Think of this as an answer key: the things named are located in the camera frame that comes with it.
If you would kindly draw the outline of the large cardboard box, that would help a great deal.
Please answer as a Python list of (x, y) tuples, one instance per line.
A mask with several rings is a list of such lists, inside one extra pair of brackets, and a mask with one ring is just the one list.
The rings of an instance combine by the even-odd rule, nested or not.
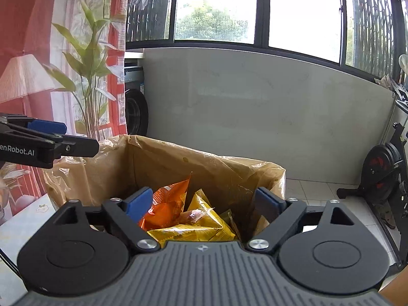
[(189, 180), (187, 201), (204, 191), (217, 213), (231, 210), (244, 240), (268, 226), (254, 212), (253, 193), (265, 187), (286, 197), (286, 171), (272, 162), (217, 156), (139, 135), (118, 135), (100, 142), (93, 158), (63, 157), (43, 171), (44, 188), (61, 207), (70, 199), (99, 206), (109, 198), (126, 198), (145, 186)]

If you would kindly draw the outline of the orange chip bag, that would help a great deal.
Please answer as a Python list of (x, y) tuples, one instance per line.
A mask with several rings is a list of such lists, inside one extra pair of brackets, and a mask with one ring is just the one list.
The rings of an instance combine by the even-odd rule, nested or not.
[(172, 227), (184, 212), (190, 175), (186, 180), (159, 188), (153, 194), (150, 209), (138, 222), (144, 231)]

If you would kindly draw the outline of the yellow snack bag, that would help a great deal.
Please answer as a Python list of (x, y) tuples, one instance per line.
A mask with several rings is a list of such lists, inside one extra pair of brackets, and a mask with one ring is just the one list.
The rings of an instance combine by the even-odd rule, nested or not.
[(173, 227), (147, 232), (162, 247), (169, 241), (229, 242), (238, 240), (232, 228), (211, 207), (202, 189), (195, 192), (188, 210)]

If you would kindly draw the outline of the red patterned curtain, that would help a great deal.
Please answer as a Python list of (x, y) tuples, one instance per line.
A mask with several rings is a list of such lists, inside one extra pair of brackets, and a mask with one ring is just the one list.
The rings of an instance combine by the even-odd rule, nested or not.
[(126, 133), (127, 0), (1, 0), (1, 112)]

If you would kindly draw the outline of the black exercise bike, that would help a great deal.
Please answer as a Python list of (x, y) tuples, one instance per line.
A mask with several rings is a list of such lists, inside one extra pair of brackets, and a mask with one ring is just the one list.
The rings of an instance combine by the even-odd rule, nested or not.
[(360, 185), (356, 189), (337, 189), (337, 197), (365, 200), (395, 256), (393, 269), (401, 271), (407, 266), (407, 121), (389, 118), (387, 126), (393, 128), (391, 138), (366, 155)]

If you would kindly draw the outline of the wooden cabinet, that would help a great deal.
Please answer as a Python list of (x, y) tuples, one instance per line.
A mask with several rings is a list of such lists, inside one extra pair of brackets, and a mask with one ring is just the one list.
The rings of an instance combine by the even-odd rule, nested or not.
[(407, 267), (400, 272), (386, 287), (381, 289), (380, 294), (392, 305), (405, 306), (408, 303), (408, 273)]

